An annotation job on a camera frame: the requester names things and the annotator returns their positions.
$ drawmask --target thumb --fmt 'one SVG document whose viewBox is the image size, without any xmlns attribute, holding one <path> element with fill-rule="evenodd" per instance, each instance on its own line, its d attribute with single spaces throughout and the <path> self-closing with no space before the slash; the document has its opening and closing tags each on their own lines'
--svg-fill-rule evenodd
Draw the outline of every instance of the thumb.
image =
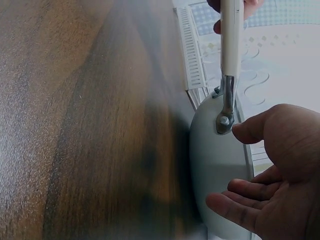
<svg viewBox="0 0 320 240">
<path fill-rule="evenodd" d="M 248 118 L 243 123 L 235 124 L 232 127 L 233 135 L 243 144 L 256 144 L 264 140 L 264 128 L 269 113 L 265 111 Z"/>
</svg>

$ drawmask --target wooden table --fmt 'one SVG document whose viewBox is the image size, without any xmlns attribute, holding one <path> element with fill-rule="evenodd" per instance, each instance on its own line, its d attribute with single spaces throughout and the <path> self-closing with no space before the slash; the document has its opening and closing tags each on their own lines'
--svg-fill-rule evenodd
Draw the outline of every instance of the wooden table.
<svg viewBox="0 0 320 240">
<path fill-rule="evenodd" d="M 0 1 L 0 239 L 201 240 L 172 0 Z"/>
</svg>

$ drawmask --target finger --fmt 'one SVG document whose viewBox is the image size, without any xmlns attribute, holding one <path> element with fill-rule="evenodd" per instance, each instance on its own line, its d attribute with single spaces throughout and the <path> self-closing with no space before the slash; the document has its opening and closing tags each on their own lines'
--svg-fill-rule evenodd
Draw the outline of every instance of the finger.
<svg viewBox="0 0 320 240">
<path fill-rule="evenodd" d="M 262 4 L 262 0 L 246 0 L 244 1 L 244 19 L 252 16 Z"/>
<path fill-rule="evenodd" d="M 220 13 L 220 1 L 219 0 L 208 0 L 209 5 Z M 254 14 L 254 12 L 259 8 L 263 3 L 263 0 L 246 0 L 244 1 L 244 19 L 246 20 L 248 17 Z M 221 34 L 221 21 L 217 21 L 213 30 L 216 34 Z"/>
<path fill-rule="evenodd" d="M 268 111 L 248 118 L 243 123 L 235 124 L 232 133 L 243 144 L 256 144 L 264 139 L 265 122 L 269 116 Z"/>
<path fill-rule="evenodd" d="M 220 0 L 207 0 L 210 7 L 212 7 L 215 11 L 220 13 Z"/>
<path fill-rule="evenodd" d="M 260 173 L 259 175 L 255 176 L 251 182 L 257 184 L 273 184 L 276 182 L 281 182 L 283 180 L 283 176 L 281 175 L 279 169 L 273 165 L 269 167 L 264 172 Z"/>
<path fill-rule="evenodd" d="M 260 210 L 244 206 L 221 193 L 212 193 L 205 200 L 207 206 L 218 215 L 255 232 L 257 216 Z"/>
<path fill-rule="evenodd" d="M 241 204 L 241 205 L 253 208 L 253 209 L 261 210 L 265 205 L 268 204 L 268 201 L 253 200 L 253 199 L 241 196 L 241 195 L 239 195 L 235 192 L 232 192 L 232 191 L 224 191 L 222 194 L 227 196 L 231 200 L 237 202 L 238 204 Z"/>
<path fill-rule="evenodd" d="M 267 201 L 270 200 L 279 189 L 281 182 L 270 185 L 253 183 L 242 179 L 233 179 L 228 184 L 228 191 L 239 194 L 245 198 Z"/>
</svg>

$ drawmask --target dark wood surface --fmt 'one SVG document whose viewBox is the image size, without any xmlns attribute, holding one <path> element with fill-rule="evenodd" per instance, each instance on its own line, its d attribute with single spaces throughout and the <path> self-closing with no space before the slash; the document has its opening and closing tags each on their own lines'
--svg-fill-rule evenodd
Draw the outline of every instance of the dark wood surface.
<svg viewBox="0 0 320 240">
<path fill-rule="evenodd" d="M 0 1 L 0 239 L 200 240 L 172 0 Z"/>
</svg>

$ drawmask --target palm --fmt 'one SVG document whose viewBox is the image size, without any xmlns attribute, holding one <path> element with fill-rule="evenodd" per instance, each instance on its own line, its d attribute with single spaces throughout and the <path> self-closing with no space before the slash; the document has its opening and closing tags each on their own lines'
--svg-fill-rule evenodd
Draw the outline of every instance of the palm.
<svg viewBox="0 0 320 240">
<path fill-rule="evenodd" d="M 308 195 L 306 188 L 302 184 L 292 187 L 287 181 L 279 184 L 278 190 L 261 208 L 254 232 L 264 240 L 303 239 L 312 207 L 304 197 Z"/>
<path fill-rule="evenodd" d="M 207 205 L 263 240 L 304 239 L 319 191 L 320 115 L 279 105 L 233 133 L 244 144 L 264 140 L 274 166 L 250 182 L 232 180 L 227 191 L 208 196 Z"/>
</svg>

